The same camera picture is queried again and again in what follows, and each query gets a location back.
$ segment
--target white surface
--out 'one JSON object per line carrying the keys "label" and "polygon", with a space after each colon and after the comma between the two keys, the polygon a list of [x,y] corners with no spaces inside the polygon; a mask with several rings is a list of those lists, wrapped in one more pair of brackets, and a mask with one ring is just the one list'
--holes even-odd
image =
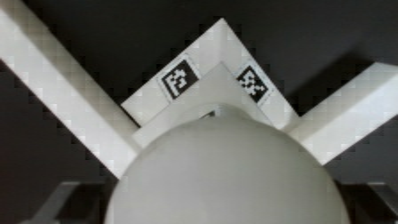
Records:
{"label": "white surface", "polygon": [[107,224],[349,224],[329,173],[270,126],[205,118],[155,140],[118,184]]}
{"label": "white surface", "polygon": [[322,164],[343,153],[398,114],[398,66],[375,63],[290,132]]}
{"label": "white surface", "polygon": [[134,138],[143,148],[146,148],[151,141],[173,127],[198,120],[212,112],[219,102],[238,108],[256,121],[270,125],[270,120],[235,81],[224,64],[219,64],[210,70],[207,77],[194,84],[183,96],[169,104],[151,122],[135,132]]}
{"label": "white surface", "polygon": [[121,177],[141,150],[137,126],[20,0],[0,1],[0,58]]}
{"label": "white surface", "polygon": [[267,82],[272,93],[262,100],[260,107],[276,128],[286,131],[299,121],[299,116],[224,19],[219,20],[214,27],[155,75],[153,79],[148,81],[146,85],[123,102],[123,108],[127,109],[139,124],[143,126],[148,124],[157,114],[171,104],[171,100],[167,99],[167,94],[162,92],[162,86],[159,85],[157,79],[171,71],[176,62],[183,57],[191,58],[201,77],[207,76],[210,69],[219,63],[224,63],[228,70],[235,75],[238,75],[238,71],[242,71],[246,66],[253,65],[254,70],[262,75],[262,79]]}

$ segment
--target black background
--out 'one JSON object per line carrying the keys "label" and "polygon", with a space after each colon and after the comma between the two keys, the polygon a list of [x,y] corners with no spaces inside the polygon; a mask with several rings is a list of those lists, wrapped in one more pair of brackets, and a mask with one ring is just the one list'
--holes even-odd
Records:
{"label": "black background", "polygon": [[[25,2],[118,102],[221,17],[301,114],[374,61],[398,65],[397,0]],[[16,223],[61,181],[112,175],[4,68],[0,105],[0,223]],[[327,164],[338,180],[398,190],[397,143],[391,120]]]}

